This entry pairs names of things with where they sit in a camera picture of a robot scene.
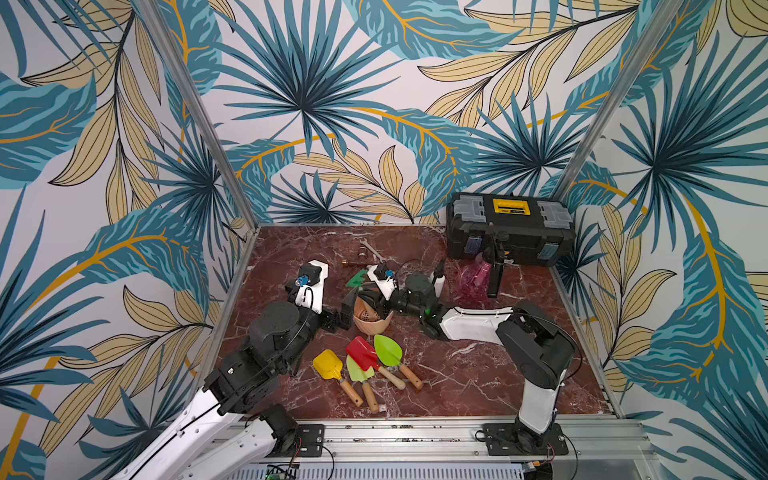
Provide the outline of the terracotta plastic flower pot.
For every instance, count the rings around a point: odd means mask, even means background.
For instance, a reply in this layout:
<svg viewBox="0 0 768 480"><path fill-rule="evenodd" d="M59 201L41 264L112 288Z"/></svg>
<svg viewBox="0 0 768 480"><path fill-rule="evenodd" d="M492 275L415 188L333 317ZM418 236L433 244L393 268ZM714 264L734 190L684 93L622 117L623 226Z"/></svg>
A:
<svg viewBox="0 0 768 480"><path fill-rule="evenodd" d="M378 315L372 307L363 300L357 298L354 309L354 323L365 335L374 336L382 334L390 325L393 311L388 315Z"/></svg>

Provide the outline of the green toy rake wooden handle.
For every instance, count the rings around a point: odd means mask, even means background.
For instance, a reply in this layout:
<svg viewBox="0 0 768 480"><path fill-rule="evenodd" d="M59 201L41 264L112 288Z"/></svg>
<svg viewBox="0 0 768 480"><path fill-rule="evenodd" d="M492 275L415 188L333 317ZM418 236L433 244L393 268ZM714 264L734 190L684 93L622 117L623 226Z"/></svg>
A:
<svg viewBox="0 0 768 480"><path fill-rule="evenodd" d="M362 286L376 286L373 281L368 279L368 272L365 270L359 271L347 284L351 290L354 288L360 289Z"/></svg>

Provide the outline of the bright green toy trowel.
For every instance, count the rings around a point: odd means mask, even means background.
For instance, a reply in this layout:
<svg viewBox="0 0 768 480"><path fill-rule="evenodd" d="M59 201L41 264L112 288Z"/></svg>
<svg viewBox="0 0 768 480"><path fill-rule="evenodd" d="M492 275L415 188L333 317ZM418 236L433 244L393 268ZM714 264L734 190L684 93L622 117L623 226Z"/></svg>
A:
<svg viewBox="0 0 768 480"><path fill-rule="evenodd" d="M390 337L374 336L374 348L379 360L387 367L396 367L416 390L423 388L423 381L403 362L402 347Z"/></svg>

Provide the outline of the white spray bottle black nozzle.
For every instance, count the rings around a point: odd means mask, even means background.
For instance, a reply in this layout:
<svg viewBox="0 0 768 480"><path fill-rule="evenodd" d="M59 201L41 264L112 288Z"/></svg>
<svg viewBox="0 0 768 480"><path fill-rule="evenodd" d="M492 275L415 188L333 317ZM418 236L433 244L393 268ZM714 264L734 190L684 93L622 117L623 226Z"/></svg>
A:
<svg viewBox="0 0 768 480"><path fill-rule="evenodd" d="M445 260L440 260L432 272L431 282L434 288L435 296L440 298L445 285Z"/></svg>

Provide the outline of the pink spray bottle black nozzle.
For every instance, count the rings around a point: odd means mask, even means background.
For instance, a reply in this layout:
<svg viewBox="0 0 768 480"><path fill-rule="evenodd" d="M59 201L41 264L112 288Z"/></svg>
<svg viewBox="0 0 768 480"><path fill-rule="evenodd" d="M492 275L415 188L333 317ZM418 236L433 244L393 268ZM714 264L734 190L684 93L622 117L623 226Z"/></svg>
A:
<svg viewBox="0 0 768 480"><path fill-rule="evenodd" d="M505 243L508 240L506 232L485 235L483 247L473 263L462 271L460 289L464 296L474 301L498 297L507 260Z"/></svg>

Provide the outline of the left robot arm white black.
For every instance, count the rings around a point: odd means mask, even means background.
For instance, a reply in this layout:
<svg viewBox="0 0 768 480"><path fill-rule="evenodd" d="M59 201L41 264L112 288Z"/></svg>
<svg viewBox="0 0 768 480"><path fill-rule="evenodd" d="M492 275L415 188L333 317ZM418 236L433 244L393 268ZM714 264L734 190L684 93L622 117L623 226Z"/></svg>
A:
<svg viewBox="0 0 768 480"><path fill-rule="evenodd" d="M115 478L224 479L268 456L294 454L299 427L279 404L257 413L224 444L211 443L278 389L281 376L299 366L318 330L352 326L356 296L351 291L338 310L314 311L302 303L320 304L322 297L305 288L288 301L269 304L174 422Z"/></svg>

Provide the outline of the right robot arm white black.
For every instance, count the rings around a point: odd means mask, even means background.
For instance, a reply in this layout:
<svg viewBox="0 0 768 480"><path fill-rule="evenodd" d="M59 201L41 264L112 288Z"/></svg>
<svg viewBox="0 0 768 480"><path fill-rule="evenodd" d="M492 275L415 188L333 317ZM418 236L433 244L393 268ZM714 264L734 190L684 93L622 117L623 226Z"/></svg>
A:
<svg viewBox="0 0 768 480"><path fill-rule="evenodd" d="M525 379L522 404L511 425L482 428L487 444L529 454L564 445L555 422L556 403L578 344L543 310L528 300L491 310L450 306L440 301L443 277L414 274L399 286L390 272L367 276L344 298L344 315L352 316L362 302L383 317L400 313L416 318L421 330L435 340L471 340L505 348Z"/></svg>

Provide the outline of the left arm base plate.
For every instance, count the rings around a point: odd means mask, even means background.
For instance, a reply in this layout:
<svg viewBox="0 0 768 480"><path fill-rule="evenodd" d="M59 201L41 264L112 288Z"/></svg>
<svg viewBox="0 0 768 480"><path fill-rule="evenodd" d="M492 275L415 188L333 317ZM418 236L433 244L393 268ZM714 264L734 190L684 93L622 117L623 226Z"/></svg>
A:
<svg viewBox="0 0 768 480"><path fill-rule="evenodd" d="M299 424L278 437L268 458L319 458L324 451L324 424Z"/></svg>

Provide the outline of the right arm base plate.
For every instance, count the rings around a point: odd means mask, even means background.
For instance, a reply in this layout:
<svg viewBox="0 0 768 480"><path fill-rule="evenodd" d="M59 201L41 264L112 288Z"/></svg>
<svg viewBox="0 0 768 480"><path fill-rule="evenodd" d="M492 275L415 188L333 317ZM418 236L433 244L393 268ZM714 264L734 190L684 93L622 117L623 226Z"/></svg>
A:
<svg viewBox="0 0 768 480"><path fill-rule="evenodd" d="M476 432L489 456L558 457L569 453L561 426L553 423L544 433L536 433L522 423L485 423Z"/></svg>

